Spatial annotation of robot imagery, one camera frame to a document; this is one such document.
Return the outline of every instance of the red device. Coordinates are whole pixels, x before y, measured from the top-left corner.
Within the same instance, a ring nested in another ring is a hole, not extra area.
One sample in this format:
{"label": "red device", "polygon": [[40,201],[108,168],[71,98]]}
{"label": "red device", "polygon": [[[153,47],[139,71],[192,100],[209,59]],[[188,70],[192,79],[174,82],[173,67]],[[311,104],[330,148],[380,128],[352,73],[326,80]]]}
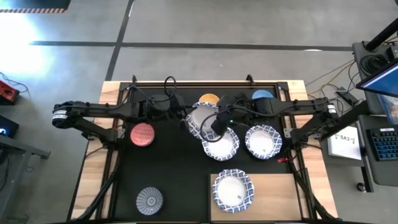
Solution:
{"label": "red device", "polygon": [[0,105],[15,105],[17,95],[19,95],[19,90],[0,81]]}

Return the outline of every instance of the white paper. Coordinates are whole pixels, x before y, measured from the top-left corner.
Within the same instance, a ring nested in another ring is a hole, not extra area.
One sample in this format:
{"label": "white paper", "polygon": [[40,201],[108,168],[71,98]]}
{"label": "white paper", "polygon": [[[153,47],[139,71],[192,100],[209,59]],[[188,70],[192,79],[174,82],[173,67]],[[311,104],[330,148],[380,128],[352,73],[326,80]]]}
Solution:
{"label": "white paper", "polygon": [[358,131],[354,127],[346,127],[339,133],[328,138],[329,155],[361,160]]}

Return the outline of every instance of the wooden table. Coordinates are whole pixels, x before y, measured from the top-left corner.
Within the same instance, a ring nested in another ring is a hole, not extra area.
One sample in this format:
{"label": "wooden table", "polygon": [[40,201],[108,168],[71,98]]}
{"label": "wooden table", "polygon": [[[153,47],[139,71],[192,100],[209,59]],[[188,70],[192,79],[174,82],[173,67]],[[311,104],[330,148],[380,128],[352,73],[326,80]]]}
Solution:
{"label": "wooden table", "polygon": [[[290,98],[292,100],[308,99],[304,81],[302,80],[256,81],[256,83],[260,82],[287,82],[289,85]],[[119,86],[120,82],[104,82],[99,103],[115,105],[119,94]],[[300,128],[303,126],[310,118],[311,116],[308,115],[296,116],[295,120],[297,127]],[[104,128],[112,128],[113,119],[96,118],[95,123]],[[319,146],[319,142],[316,140],[310,140],[309,143]],[[101,143],[98,140],[91,141],[88,145],[87,153],[90,153],[99,147],[101,147]],[[113,163],[116,160],[117,153],[118,152],[114,152],[112,155]],[[335,202],[333,200],[321,150],[315,147],[307,147],[302,150],[302,154],[305,167],[308,169],[308,175],[314,195],[331,215],[337,217]],[[98,193],[101,187],[105,159],[106,150],[102,149],[90,155],[90,157],[85,160],[80,181],[78,183],[78,190],[71,218],[79,217]],[[218,207],[211,206],[211,221],[301,220],[299,201],[296,188],[294,187],[295,184],[292,174],[252,174],[251,178],[253,179],[255,186],[259,186],[264,189],[263,192],[267,192],[262,194],[259,193],[259,191],[256,191],[256,194],[260,195],[259,197],[256,197],[256,200],[259,201],[257,205],[253,203],[251,209],[234,214],[233,216],[228,216],[226,212],[221,211]],[[101,211],[102,217],[107,217],[108,214],[110,192],[111,189],[108,191],[104,200],[104,208],[103,211]],[[299,190],[298,194],[303,205],[303,215],[307,217],[308,211],[306,210],[305,196],[301,190]],[[264,202],[266,207],[260,206],[261,201]]]}

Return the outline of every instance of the red coaster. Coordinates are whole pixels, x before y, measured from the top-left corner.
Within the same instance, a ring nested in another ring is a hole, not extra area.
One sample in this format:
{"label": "red coaster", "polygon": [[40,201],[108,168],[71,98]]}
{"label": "red coaster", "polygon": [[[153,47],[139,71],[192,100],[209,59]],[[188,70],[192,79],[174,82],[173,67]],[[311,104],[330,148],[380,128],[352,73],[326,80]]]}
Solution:
{"label": "red coaster", "polygon": [[139,123],[132,128],[130,139],[137,146],[148,146],[155,139],[155,130],[150,124]]}

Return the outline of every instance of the wooden board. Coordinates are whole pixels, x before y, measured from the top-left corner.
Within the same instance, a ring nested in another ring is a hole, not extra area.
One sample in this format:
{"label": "wooden board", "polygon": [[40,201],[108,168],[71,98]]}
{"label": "wooden board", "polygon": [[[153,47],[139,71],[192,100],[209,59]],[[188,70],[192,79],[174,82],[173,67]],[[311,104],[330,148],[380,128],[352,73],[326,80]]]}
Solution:
{"label": "wooden board", "polygon": [[[211,174],[210,188],[218,174]],[[230,214],[213,202],[211,221],[301,220],[293,174],[248,174],[254,186],[254,201],[243,211]]]}
{"label": "wooden board", "polygon": [[[182,81],[182,82],[195,83],[195,82],[225,82],[225,81]],[[290,93],[290,98],[292,100],[308,99],[307,92],[305,90],[305,85],[302,80],[269,80],[269,81],[256,81],[256,82],[274,82],[274,83],[287,82],[289,84],[289,93]],[[141,82],[141,83],[155,83],[155,81]],[[104,82],[99,102],[115,105],[119,94],[119,85],[120,82]],[[312,116],[296,116],[295,120],[297,127],[303,126],[311,117]],[[112,119],[95,119],[95,123],[104,128],[111,128],[112,122],[113,122]],[[311,140],[310,144],[319,146],[319,142],[315,140]],[[98,147],[100,147],[98,142],[89,143],[88,153],[92,150],[97,149]],[[333,195],[330,189],[329,179],[326,172],[325,163],[323,162],[321,150],[315,147],[307,147],[303,149],[302,152],[303,152],[305,167],[308,169],[308,174],[310,177],[311,187],[314,195],[317,197],[320,203],[326,208],[326,210],[330,214],[337,217],[335,202],[333,200]],[[106,159],[106,153],[104,150],[103,152],[99,152],[98,154],[97,153],[93,154],[92,157],[90,156],[85,161],[81,174],[80,184],[78,186],[78,192],[76,195],[75,204],[72,211],[72,218],[76,218],[79,215],[81,215],[84,212],[85,208],[92,202],[95,195],[98,193],[101,186],[101,179],[104,170],[105,159]],[[281,177],[280,182],[284,182],[286,180],[287,177]],[[283,191],[283,188],[280,188],[279,193],[280,194],[276,194],[274,198],[279,198],[281,201],[283,201],[284,200],[283,194],[285,193]],[[304,216],[307,217],[308,213],[306,212],[305,209],[306,207],[305,199],[303,198],[303,193],[301,190],[299,191],[299,194],[304,209]],[[106,209],[108,205],[109,205],[108,200],[106,200],[104,204],[103,217],[106,217],[107,214]],[[289,207],[289,208],[274,207],[273,211],[276,214],[278,214],[279,217],[277,220],[294,220],[293,215],[289,215],[287,212],[285,212],[287,209],[292,209],[294,211],[297,211],[297,207],[295,207],[295,205],[294,207]]]}

